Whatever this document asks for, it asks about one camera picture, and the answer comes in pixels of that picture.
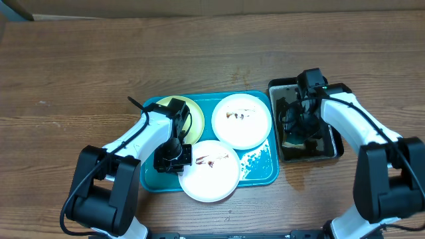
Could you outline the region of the yellow plate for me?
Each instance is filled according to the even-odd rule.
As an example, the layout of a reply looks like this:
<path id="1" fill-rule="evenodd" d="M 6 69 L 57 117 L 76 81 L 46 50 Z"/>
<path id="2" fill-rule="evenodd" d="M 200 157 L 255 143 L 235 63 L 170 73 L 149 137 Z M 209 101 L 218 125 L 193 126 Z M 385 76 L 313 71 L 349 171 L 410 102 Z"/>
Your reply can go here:
<path id="1" fill-rule="evenodd" d="M 195 101 L 184 96 L 167 96 L 157 101 L 157 104 L 167 106 L 172 98 L 186 102 L 186 105 L 189 107 L 192 118 L 188 118 L 183 126 L 183 130 L 188 131 L 188 134 L 184 138 L 184 142 L 186 144 L 196 144 L 201 138 L 205 128 L 205 117 L 202 109 Z"/>

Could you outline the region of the teal plastic tray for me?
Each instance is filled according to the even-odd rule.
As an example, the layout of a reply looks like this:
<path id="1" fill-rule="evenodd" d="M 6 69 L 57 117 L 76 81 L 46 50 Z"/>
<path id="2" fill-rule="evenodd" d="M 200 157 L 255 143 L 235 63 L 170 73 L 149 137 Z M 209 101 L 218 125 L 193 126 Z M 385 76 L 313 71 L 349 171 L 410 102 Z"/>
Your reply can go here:
<path id="1" fill-rule="evenodd" d="M 232 92 L 215 92 L 204 94 L 187 94 L 186 97 L 198 104 L 205 117 L 205 127 L 200 141 L 216 140 L 211 118 L 215 106 Z M 254 187 L 273 183 L 279 174 L 279 155 L 276 146 L 276 135 L 271 129 L 267 139 L 259 146 L 238 150 L 241 161 L 241 175 L 238 187 Z M 168 173 L 159 173 L 153 168 L 154 155 L 150 155 L 141 166 L 140 183 L 151 193 L 167 193 L 181 191 L 179 178 Z"/>

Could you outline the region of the white plate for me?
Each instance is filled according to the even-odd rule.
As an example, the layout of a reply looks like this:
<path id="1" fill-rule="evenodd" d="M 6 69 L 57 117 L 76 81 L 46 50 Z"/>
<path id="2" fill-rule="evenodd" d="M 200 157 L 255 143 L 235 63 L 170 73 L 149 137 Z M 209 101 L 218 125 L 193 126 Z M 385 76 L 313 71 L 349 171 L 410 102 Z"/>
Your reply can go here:
<path id="1" fill-rule="evenodd" d="M 199 202 L 217 202 L 232 194 L 242 172 L 233 148 L 217 140 L 200 141 L 192 147 L 192 158 L 192 164 L 185 165 L 178 176 L 189 197 Z"/>
<path id="2" fill-rule="evenodd" d="M 233 149 L 252 149 L 263 143 L 272 130 L 266 104 L 251 94 L 231 94 L 212 112 L 212 130 L 219 141 Z"/>

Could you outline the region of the white plate front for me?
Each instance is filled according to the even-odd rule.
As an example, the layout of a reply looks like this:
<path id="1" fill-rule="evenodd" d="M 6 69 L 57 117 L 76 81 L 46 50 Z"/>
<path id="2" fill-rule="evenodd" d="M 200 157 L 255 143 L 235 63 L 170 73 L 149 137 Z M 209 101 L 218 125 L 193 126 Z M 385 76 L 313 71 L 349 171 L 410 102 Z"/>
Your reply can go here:
<path id="1" fill-rule="evenodd" d="M 200 141 L 192 147 L 192 158 L 192 164 L 185 165 L 178 176 L 189 197 L 199 202 L 217 202 L 232 194 L 242 172 L 233 148 L 217 140 Z"/>

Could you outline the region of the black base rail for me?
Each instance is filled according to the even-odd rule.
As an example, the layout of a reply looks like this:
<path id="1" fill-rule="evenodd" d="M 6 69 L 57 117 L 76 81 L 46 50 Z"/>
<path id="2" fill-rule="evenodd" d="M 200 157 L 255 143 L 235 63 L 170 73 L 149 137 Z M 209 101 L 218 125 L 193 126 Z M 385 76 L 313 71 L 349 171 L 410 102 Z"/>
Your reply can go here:
<path id="1" fill-rule="evenodd" d="M 177 232 L 152 233 L 147 239 L 330 239 L 323 230 L 292 230 L 278 233 L 233 233 L 233 234 L 179 234 Z"/>

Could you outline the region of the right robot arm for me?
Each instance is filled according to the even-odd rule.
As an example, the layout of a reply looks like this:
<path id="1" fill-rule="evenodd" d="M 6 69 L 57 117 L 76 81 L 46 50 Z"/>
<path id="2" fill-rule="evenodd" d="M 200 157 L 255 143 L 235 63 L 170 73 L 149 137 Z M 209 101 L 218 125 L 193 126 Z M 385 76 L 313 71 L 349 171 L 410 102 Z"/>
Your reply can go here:
<path id="1" fill-rule="evenodd" d="M 346 85 L 299 86 L 279 114 L 284 130 L 305 141 L 330 125 L 357 154 L 353 206 L 326 225 L 329 238 L 370 238 L 413 229 L 397 221 L 424 212 L 424 142 L 403 138 L 374 118 Z"/>

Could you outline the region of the black baking tray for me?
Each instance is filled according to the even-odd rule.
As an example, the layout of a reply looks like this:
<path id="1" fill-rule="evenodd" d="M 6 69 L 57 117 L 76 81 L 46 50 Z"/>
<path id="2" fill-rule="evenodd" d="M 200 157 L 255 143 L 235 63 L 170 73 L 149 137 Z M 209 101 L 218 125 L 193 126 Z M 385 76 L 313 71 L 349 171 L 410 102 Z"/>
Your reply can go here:
<path id="1" fill-rule="evenodd" d="M 280 122 L 279 115 L 286 104 L 297 100 L 297 86 L 295 78 L 274 79 L 268 84 L 279 158 L 284 163 L 296 163 L 335 159 L 342 156 L 344 148 L 341 135 L 330 125 L 301 144 L 295 145 L 285 141 L 284 125 Z"/>

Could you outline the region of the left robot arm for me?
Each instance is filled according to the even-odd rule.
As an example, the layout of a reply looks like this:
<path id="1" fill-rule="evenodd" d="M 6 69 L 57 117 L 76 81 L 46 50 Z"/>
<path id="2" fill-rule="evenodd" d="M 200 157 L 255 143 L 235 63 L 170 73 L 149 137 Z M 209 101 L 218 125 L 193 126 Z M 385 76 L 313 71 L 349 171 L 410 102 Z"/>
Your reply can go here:
<path id="1" fill-rule="evenodd" d="M 135 216 L 141 166 L 153 156 L 159 173 L 181 174 L 192 163 L 192 146 L 183 142 L 191 113 L 176 98 L 152 103 L 125 134 L 103 147 L 86 146 L 78 156 L 69 196 L 60 211 L 62 231 L 89 238 L 149 238 Z"/>

